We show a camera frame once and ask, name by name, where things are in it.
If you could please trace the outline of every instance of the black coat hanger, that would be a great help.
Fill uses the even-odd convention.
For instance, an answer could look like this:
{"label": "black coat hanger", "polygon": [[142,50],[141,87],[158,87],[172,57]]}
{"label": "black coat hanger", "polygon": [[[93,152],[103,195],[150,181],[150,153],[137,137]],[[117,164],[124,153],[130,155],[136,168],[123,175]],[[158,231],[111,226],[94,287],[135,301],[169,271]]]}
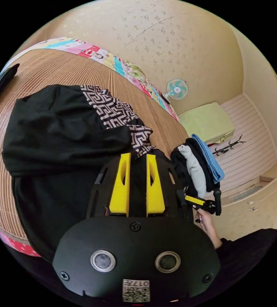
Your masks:
{"label": "black coat hanger", "polygon": [[217,147],[215,148],[215,151],[213,152],[213,154],[216,154],[217,156],[219,156],[219,153],[226,153],[227,151],[229,151],[229,149],[234,149],[233,146],[236,144],[240,144],[240,143],[246,143],[246,141],[241,141],[243,135],[240,136],[240,138],[231,144],[231,141],[228,142],[228,146],[221,148],[221,149],[217,149]]}

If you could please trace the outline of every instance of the qr code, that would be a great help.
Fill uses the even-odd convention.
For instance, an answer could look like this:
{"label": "qr code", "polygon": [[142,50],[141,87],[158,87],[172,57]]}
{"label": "qr code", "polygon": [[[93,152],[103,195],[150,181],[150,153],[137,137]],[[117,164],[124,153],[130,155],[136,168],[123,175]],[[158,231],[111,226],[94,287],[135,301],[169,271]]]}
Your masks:
{"label": "qr code", "polygon": [[150,302],[149,281],[124,279],[122,297],[124,302]]}

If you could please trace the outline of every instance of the camera lens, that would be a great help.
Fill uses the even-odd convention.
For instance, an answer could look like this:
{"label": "camera lens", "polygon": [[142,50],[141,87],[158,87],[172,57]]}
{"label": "camera lens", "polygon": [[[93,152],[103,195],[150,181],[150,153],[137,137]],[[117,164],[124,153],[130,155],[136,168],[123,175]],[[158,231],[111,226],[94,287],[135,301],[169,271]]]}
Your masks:
{"label": "camera lens", "polygon": [[114,269],[116,260],[114,256],[106,250],[98,250],[91,255],[91,265],[99,272],[109,272]]}
{"label": "camera lens", "polygon": [[179,255],[171,251],[159,254],[155,260],[155,267],[162,273],[172,273],[178,269],[180,264]]}

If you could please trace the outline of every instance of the patterned blanket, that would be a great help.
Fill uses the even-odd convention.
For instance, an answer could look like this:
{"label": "patterned blanket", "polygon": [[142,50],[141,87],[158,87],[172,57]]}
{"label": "patterned blanket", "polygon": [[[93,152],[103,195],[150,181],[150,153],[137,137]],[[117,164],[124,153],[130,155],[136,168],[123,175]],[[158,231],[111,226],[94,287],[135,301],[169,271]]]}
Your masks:
{"label": "patterned blanket", "polygon": [[164,110],[166,110],[176,121],[179,122],[179,119],[174,111],[174,109],[166,103],[161,98],[161,93],[156,89],[156,87],[146,78],[143,71],[135,66],[132,63],[124,61],[117,56],[113,55],[109,51],[106,51],[100,47],[92,45],[90,43],[86,43],[80,39],[74,38],[67,38],[67,37],[60,37],[60,38],[53,38],[47,41],[43,41],[37,43],[28,49],[20,52],[15,57],[10,59],[4,68],[2,69],[1,73],[14,61],[20,58],[23,54],[29,52],[30,50],[34,49],[55,49],[55,50],[62,50],[66,52],[70,52],[73,54],[77,54],[82,57],[86,57],[97,61],[110,69],[116,71],[118,74],[125,77],[129,80],[133,85],[138,87],[142,90],[146,95],[156,101]]}

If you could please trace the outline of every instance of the electric fan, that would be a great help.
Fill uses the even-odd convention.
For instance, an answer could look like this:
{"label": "electric fan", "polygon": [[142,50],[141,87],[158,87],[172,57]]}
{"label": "electric fan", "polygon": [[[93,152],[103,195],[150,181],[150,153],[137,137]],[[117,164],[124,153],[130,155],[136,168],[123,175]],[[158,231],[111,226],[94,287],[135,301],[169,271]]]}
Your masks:
{"label": "electric fan", "polygon": [[166,85],[167,94],[164,95],[166,99],[171,97],[175,100],[183,99],[189,92],[189,87],[186,81],[182,79],[172,79]]}

